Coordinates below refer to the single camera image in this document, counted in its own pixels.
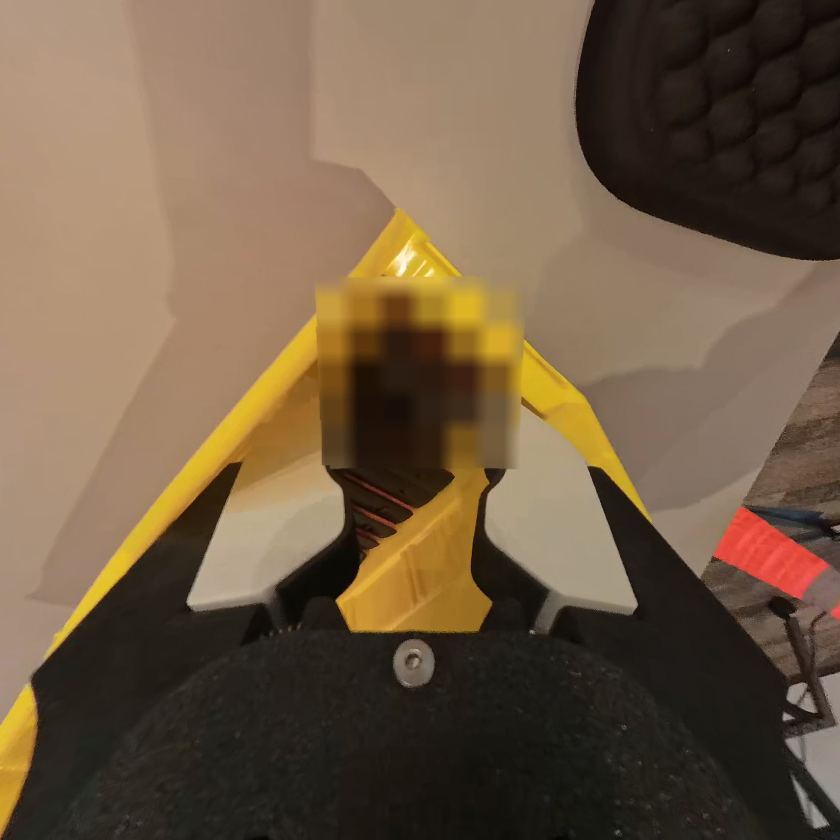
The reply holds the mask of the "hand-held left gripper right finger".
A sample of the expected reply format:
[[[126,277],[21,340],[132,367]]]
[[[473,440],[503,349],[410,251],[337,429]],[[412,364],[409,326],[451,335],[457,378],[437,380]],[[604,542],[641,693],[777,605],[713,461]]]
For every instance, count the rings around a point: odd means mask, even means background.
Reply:
[[[638,606],[590,467],[508,469],[489,490],[484,529],[516,572],[547,592],[538,615],[566,606],[631,615]]]

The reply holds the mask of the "row of black batteries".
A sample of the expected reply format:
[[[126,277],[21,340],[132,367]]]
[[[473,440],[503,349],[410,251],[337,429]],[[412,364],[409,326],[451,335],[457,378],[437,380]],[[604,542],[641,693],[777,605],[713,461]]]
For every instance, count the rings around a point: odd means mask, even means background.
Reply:
[[[453,481],[444,468],[331,469],[330,475],[350,503],[353,530],[363,560],[417,510],[435,499]]]

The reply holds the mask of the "yellow plastic bin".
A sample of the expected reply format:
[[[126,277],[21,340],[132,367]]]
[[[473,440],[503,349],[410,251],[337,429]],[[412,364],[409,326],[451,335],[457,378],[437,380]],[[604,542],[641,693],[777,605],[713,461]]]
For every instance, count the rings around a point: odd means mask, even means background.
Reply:
[[[453,277],[457,269],[401,208],[352,271],[361,277]],[[232,408],[151,508],[129,533],[82,597],[47,651],[51,655],[96,604],[128,572],[141,554],[184,512],[218,472],[235,460],[268,421],[292,386],[317,356],[316,319],[311,318],[268,369]],[[525,404],[562,434],[590,466],[603,469],[649,518],[633,482],[598,422],[591,405],[528,342],[522,358],[521,395]],[[2,722],[2,812],[14,809],[35,750],[35,695],[26,685]]]

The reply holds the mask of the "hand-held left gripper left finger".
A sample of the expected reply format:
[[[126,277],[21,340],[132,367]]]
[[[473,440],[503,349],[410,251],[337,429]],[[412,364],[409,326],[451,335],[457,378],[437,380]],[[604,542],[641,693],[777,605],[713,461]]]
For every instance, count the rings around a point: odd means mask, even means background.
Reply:
[[[350,503],[319,459],[243,461],[186,603],[196,613],[278,601],[301,614],[358,575]]]

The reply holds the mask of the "black honeycomb cushion pad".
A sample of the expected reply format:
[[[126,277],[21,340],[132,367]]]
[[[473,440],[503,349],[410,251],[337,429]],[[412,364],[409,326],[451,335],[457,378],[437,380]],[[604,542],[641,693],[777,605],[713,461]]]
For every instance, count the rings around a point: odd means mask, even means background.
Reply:
[[[594,2],[575,123],[591,172],[631,208],[838,261],[838,1]]]

